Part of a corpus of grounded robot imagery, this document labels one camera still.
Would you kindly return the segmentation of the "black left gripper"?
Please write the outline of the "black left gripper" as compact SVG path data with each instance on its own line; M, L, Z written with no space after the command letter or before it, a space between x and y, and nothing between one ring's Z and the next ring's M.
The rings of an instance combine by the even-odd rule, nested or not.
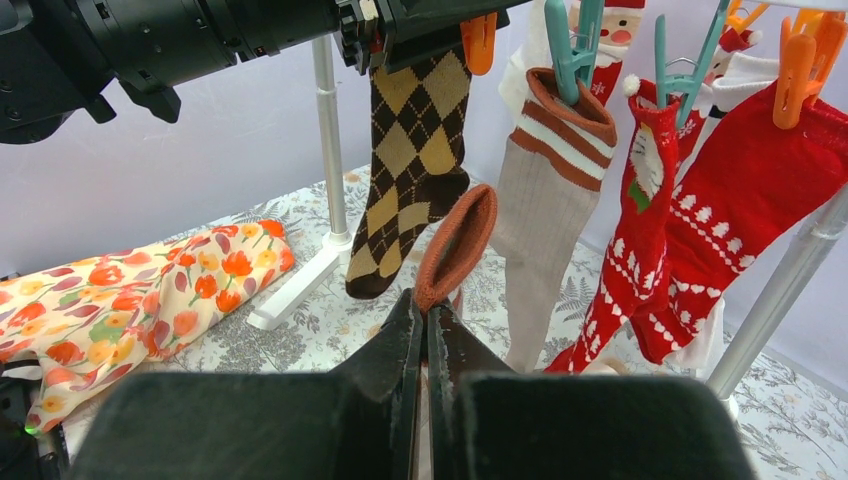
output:
M461 45L460 23L506 14L527 0L336 0L333 34L347 67L358 74L402 70Z

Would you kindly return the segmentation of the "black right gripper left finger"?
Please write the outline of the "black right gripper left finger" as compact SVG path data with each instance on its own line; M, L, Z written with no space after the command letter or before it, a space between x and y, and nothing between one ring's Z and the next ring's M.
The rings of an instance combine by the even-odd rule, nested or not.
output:
M412 479L423 322L404 291L378 333L319 373L138 374L119 383L74 479Z

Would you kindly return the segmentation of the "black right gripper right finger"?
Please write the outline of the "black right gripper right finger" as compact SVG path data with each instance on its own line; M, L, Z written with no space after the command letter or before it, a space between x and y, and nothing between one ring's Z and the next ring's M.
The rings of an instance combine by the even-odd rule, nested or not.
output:
M448 304L427 315L436 479L751 479L736 427L680 376L518 374Z

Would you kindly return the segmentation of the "orange clothes clip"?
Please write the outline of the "orange clothes clip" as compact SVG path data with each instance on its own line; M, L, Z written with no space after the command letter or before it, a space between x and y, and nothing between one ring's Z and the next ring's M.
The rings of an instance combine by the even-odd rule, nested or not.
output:
M802 9L781 24L774 124L795 127L802 109L819 98L847 38L846 14Z
M460 23L465 61L472 75L486 75L494 61L498 13L492 12Z

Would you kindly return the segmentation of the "brown striped sock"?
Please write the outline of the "brown striped sock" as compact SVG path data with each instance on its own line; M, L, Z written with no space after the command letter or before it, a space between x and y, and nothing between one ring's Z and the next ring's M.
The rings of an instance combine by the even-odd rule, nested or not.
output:
M496 191L487 184L465 192L429 242L416 275L413 298L423 313L448 299L481 260L495 227Z
M490 244L505 260L510 346L505 362L535 369L563 277L600 199L618 144L613 117L584 85L561 98L555 72L526 72L528 90L506 141Z

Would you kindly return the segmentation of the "red dotted sock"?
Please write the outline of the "red dotted sock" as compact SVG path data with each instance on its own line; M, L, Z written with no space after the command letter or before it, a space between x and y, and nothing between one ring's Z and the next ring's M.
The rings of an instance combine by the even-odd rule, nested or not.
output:
M788 130L775 82L713 85L704 143L672 193L668 300L656 318L689 345L722 294L779 236L847 182L847 116L818 100Z

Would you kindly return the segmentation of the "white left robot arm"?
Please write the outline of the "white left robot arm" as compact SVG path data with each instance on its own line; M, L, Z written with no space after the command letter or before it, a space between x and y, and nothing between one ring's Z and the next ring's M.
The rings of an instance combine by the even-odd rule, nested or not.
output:
M397 71L460 47L463 22L505 1L5 1L1 140L49 138L76 111L114 119L103 90L175 123L182 83L331 35L344 63Z

